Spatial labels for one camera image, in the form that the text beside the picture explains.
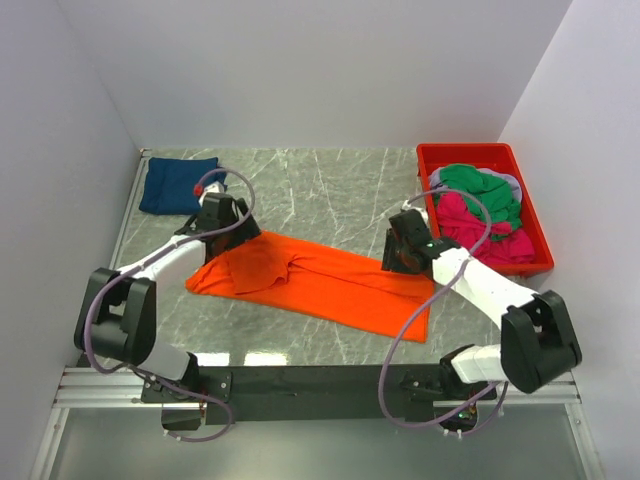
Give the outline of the orange t shirt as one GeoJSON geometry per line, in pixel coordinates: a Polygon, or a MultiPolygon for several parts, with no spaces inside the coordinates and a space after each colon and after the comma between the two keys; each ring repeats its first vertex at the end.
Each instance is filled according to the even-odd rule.
{"type": "Polygon", "coordinates": [[[372,258],[265,231],[202,266],[186,289],[393,338],[434,284],[384,271],[372,258]]]}

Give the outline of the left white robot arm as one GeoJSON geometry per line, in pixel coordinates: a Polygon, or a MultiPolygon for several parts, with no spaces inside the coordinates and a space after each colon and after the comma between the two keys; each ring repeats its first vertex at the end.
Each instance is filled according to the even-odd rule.
{"type": "Polygon", "coordinates": [[[194,354],[157,338],[158,295],[172,282],[258,237],[250,205],[226,193],[206,193],[160,248],[119,270],[99,268],[89,277],[74,331],[75,346],[89,358],[116,360],[164,380],[176,401],[199,392],[194,354]]]}

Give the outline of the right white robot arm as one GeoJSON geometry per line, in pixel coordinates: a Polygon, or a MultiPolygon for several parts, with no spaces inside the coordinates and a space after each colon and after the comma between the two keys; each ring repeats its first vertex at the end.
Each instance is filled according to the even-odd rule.
{"type": "Polygon", "coordinates": [[[531,394],[582,363],[563,298],[502,276],[448,237],[435,238],[416,209],[389,218],[383,268],[449,287],[500,329],[496,345],[469,345],[440,360],[439,387],[460,399],[474,384],[508,382],[531,394]]]}

